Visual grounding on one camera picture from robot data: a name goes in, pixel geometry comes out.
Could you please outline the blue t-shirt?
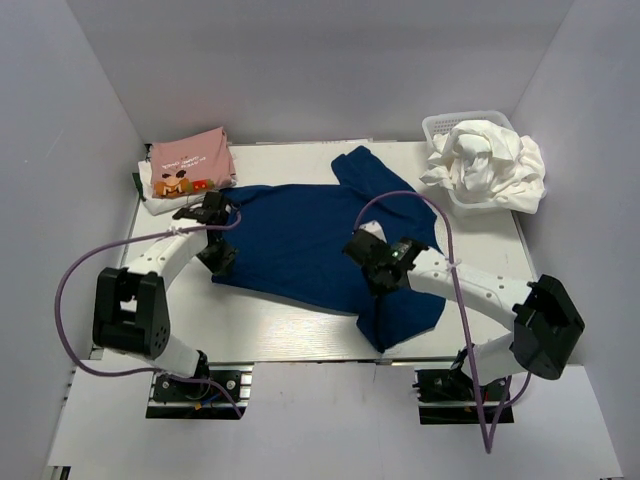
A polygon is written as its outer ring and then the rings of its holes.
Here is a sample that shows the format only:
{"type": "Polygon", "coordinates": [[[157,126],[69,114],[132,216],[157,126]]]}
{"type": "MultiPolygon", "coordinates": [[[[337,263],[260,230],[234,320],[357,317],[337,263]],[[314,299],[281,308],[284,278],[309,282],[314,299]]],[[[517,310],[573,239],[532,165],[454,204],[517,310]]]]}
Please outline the blue t-shirt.
{"type": "Polygon", "coordinates": [[[247,186],[225,191],[242,216],[225,239],[238,253],[230,274],[212,282],[356,315],[378,352],[434,328],[443,298],[401,289],[375,298],[342,250],[355,221],[379,222],[388,242],[403,237],[436,247],[433,211],[368,148],[331,163],[335,185],[247,186]]]}

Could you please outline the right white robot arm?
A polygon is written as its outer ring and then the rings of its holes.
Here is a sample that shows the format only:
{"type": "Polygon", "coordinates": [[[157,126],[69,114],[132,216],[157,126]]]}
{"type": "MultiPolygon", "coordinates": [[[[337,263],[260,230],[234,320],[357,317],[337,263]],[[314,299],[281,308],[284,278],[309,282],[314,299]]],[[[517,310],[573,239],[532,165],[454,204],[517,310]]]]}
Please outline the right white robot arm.
{"type": "Polygon", "coordinates": [[[434,248],[403,237],[388,244],[380,232],[358,230],[343,249],[375,294],[399,289],[431,294],[477,311],[508,330],[473,347],[451,374],[453,390],[472,399],[489,383],[519,373],[561,377],[585,323],[563,284],[542,275],[526,281],[456,266],[434,248]]]}

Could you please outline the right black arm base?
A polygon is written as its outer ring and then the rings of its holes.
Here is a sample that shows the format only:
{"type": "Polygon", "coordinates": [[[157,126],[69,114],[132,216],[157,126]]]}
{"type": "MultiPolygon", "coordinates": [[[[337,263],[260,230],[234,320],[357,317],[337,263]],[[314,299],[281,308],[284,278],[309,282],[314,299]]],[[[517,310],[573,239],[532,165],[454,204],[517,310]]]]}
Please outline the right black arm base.
{"type": "MultiPolygon", "coordinates": [[[[472,387],[452,382],[448,369],[418,368],[412,385],[417,393],[420,424],[425,426],[478,425],[479,415],[472,387]]],[[[499,424],[515,421],[507,379],[499,378],[480,387],[485,421],[499,424]]]]}

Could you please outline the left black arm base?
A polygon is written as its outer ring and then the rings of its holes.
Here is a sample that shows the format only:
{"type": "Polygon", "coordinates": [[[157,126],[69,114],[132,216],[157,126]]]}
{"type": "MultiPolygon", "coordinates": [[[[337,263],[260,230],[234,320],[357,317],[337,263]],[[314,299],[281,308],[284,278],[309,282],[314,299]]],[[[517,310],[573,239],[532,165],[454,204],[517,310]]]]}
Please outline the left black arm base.
{"type": "MultiPolygon", "coordinates": [[[[249,364],[210,366],[210,380],[227,392],[241,413],[248,406],[252,370],[253,366],[249,364]]],[[[163,420],[240,419],[217,387],[177,382],[167,375],[152,377],[145,417],[163,420]]]]}

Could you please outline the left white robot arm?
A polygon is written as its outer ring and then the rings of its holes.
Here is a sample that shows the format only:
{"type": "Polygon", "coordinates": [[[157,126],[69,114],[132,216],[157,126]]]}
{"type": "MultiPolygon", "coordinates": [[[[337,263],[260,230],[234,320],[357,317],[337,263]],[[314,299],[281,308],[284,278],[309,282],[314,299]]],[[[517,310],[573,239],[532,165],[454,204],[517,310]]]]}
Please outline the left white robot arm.
{"type": "Polygon", "coordinates": [[[167,290],[194,258],[215,276],[231,273],[237,250],[222,232],[238,217],[230,199],[209,192],[203,201],[179,209],[165,236],[125,266],[98,276],[93,342],[177,376],[177,387],[199,399],[211,387],[205,356],[171,332],[167,290]]]}

